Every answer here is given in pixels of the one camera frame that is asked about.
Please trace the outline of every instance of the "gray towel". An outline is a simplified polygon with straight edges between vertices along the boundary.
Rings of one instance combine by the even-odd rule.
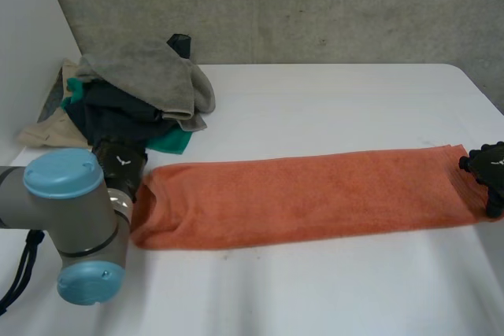
[[[126,42],[99,54],[84,54],[76,73],[84,82],[102,78],[163,111],[185,131],[206,128],[199,113],[215,109],[210,81],[202,70],[165,42]]]

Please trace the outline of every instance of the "white table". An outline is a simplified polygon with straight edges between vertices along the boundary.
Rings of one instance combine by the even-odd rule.
[[[449,65],[208,65],[217,110],[182,156],[148,169],[504,138],[504,117]],[[41,151],[25,150],[25,165]],[[24,231],[0,232],[0,294]],[[501,335],[504,296],[475,227],[220,252],[131,246],[119,296],[59,298],[47,239],[2,335]]]

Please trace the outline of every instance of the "light blue joint cap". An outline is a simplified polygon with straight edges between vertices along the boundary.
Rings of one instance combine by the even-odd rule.
[[[124,269],[109,261],[83,261],[62,269],[57,291],[67,302],[89,306],[112,299],[122,285]]]
[[[76,198],[96,189],[102,181],[103,171],[96,156],[85,149],[47,153],[24,170],[24,185],[42,198]]]

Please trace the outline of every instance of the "pile of clothes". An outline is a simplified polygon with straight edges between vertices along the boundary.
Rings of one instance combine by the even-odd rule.
[[[165,153],[182,153],[194,131],[206,128],[201,113],[215,109],[210,81],[194,65],[191,37],[168,42],[127,42],[85,54],[61,69],[63,99],[43,122],[18,140],[31,147],[96,146],[120,138]]]

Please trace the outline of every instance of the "black fabric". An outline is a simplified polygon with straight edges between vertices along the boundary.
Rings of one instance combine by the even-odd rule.
[[[66,105],[65,111],[93,146],[106,137],[145,144],[176,125],[175,120],[163,120],[160,110],[105,80],[86,84],[83,99]]]
[[[191,57],[191,37],[189,35],[176,33],[166,43],[179,54],[179,57],[186,59]]]

